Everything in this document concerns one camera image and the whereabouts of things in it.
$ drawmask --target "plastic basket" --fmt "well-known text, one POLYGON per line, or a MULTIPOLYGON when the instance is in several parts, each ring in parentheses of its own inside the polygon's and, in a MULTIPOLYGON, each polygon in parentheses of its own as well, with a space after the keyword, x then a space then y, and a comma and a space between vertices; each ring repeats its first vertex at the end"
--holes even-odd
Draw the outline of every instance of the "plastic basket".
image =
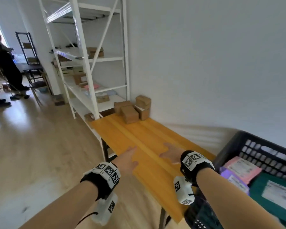
MULTIPOLYGON (((239 156, 255 164, 262 168, 265 173, 286 180, 286 148, 282 146, 245 131, 238 131, 214 159, 213 164, 215 170, 218 172, 221 166, 235 156, 239 156)), ((197 196, 204 198, 200 191, 197 192, 197 196)), ((206 219, 203 219, 205 214, 203 214, 203 217, 200 216, 200 214, 202 214, 200 209, 206 205, 206 202, 196 201, 195 199, 195 202, 184 214, 189 226, 197 229, 222 228, 220 224, 217 224, 216 217, 209 217, 206 222, 206 219)))

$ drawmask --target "wooden table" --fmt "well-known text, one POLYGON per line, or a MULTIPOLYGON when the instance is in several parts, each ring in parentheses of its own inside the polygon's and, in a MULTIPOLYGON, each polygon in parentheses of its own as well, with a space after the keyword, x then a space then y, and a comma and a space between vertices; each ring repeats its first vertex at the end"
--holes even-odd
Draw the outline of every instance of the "wooden table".
POLYGON ((197 151, 210 160, 213 160, 215 155, 151 118, 127 125, 121 116, 112 114, 89 124, 101 136, 103 152, 107 153, 107 158, 107 145, 117 155, 129 146, 137 146, 133 159, 138 161, 139 165, 134 170, 134 175, 162 206, 159 228, 166 225, 165 211, 179 223, 187 206, 178 202, 173 180, 182 174, 180 165, 172 165, 168 159, 159 158, 159 154, 167 150, 163 143, 170 142, 185 150, 197 151))

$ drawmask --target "wooden floor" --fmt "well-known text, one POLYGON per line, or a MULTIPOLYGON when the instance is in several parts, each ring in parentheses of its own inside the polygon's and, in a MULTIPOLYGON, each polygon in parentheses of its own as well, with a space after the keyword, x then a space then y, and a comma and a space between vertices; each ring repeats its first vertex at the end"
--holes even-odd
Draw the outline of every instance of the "wooden floor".
MULTIPOLYGON (((31 95, 0 110, 0 229, 20 227, 102 161, 98 140, 69 105, 37 95, 42 106, 31 95)), ((115 192, 119 202, 103 228, 158 228, 161 207, 134 176, 123 177, 115 192)), ((77 228, 101 226, 86 219, 77 228)), ((189 227, 183 220, 167 228, 189 227)))

